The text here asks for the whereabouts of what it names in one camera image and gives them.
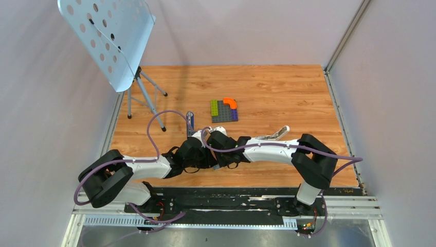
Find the blue black stapler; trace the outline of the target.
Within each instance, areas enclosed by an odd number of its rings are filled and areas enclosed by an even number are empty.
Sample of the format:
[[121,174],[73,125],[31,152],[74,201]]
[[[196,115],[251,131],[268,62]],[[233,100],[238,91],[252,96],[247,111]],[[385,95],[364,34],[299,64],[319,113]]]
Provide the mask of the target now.
[[188,111],[186,114],[186,119],[188,121],[187,124],[187,137],[192,136],[195,131],[194,131],[194,114],[191,111]]

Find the white stapler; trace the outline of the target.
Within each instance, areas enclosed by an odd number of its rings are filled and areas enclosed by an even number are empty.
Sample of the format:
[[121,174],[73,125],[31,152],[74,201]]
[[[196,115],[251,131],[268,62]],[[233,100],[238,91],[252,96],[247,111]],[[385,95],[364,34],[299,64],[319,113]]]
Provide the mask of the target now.
[[283,138],[288,132],[290,131],[290,127],[288,125],[283,126],[280,130],[275,132],[272,135],[263,135],[263,136],[256,136],[256,139],[260,140],[280,140]]

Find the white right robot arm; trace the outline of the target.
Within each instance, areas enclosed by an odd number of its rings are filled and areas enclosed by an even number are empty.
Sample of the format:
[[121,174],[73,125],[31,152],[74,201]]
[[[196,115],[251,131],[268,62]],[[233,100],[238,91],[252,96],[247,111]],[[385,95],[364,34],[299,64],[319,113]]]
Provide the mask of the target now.
[[318,195],[328,189],[339,156],[310,134],[293,140],[267,140],[242,136],[233,140],[220,131],[210,133],[204,145],[215,153],[219,162],[276,162],[295,167],[302,183],[299,186],[294,209],[301,215],[314,208]]

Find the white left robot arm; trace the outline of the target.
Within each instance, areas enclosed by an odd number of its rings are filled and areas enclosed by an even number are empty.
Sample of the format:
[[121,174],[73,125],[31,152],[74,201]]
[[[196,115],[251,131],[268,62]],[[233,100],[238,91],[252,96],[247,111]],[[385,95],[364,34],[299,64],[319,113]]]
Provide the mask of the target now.
[[78,180],[94,208],[115,201],[136,204],[150,213],[156,209],[158,200],[152,195],[150,185],[135,183],[135,180],[169,179],[187,168],[208,169],[216,164],[211,150],[198,138],[190,137],[158,158],[134,158],[123,156],[117,149],[110,150],[83,170]]

